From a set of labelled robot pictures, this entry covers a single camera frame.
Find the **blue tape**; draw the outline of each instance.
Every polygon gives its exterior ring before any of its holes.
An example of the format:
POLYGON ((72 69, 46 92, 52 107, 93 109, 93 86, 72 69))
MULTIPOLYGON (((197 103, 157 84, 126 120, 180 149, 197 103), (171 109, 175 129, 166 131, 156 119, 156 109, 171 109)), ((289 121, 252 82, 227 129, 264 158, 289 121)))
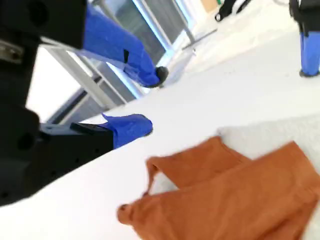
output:
POLYGON ((141 114, 129 116, 106 116, 102 114, 102 116, 107 122, 99 126, 113 131, 114 149, 145 137, 153 130, 152 122, 141 114))
POLYGON ((316 76, 320 67, 320 32, 309 32, 309 36, 300 34, 301 65, 304 74, 316 76))
POLYGON ((144 87, 160 82, 142 42, 90 4, 86 12, 83 48, 80 54, 113 64, 144 87), (127 63, 125 50, 129 52, 127 63))

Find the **black mount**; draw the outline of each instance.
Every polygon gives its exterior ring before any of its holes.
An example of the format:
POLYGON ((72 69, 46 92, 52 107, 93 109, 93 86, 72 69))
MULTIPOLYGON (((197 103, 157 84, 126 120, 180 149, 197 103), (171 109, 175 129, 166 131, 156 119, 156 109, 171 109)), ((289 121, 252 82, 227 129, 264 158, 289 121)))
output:
POLYGON ((86 0, 0 1, 0 206, 114 148, 108 129, 40 124, 25 108, 39 45, 81 49, 86 7, 86 0))
POLYGON ((320 32, 320 1, 318 0, 290 0, 290 15, 299 24, 300 32, 306 37, 309 32, 320 32))

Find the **orange towel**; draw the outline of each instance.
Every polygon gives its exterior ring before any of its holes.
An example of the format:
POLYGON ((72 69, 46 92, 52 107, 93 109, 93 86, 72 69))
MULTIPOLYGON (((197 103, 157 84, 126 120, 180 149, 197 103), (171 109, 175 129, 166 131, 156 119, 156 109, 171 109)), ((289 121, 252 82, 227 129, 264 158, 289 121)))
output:
POLYGON ((320 177, 294 143, 255 161, 219 137, 147 162, 179 188, 118 210, 143 240, 296 240, 320 196, 320 177))

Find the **white wall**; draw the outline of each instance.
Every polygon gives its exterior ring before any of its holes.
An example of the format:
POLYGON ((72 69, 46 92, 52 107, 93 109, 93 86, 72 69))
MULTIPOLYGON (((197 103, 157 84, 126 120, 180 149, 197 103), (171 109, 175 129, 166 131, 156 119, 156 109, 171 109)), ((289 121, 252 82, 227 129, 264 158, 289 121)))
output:
POLYGON ((26 107, 36 112, 41 122, 50 118, 81 86, 40 47, 37 53, 26 107))

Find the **floor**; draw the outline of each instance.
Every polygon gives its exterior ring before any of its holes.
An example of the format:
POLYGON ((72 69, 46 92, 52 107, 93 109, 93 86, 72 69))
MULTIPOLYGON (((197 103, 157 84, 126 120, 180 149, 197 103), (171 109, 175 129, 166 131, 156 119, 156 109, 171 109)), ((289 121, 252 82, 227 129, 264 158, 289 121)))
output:
MULTIPOLYGON (((153 133, 99 157, 31 199, 1 208, 0 239, 137 240, 129 226, 117 221, 116 210, 146 190, 150 156, 194 146, 218 127, 319 112, 320 78, 299 77, 299 33, 288 9, 273 4, 253 1, 248 11, 219 24, 218 32, 199 44, 196 56, 190 50, 178 56, 171 65, 173 70, 178 66, 177 75, 166 88, 108 112, 143 114, 152 120, 153 133)), ((208 20, 198 33, 213 26, 208 20)), ((103 118, 87 122, 98 124, 103 118)))

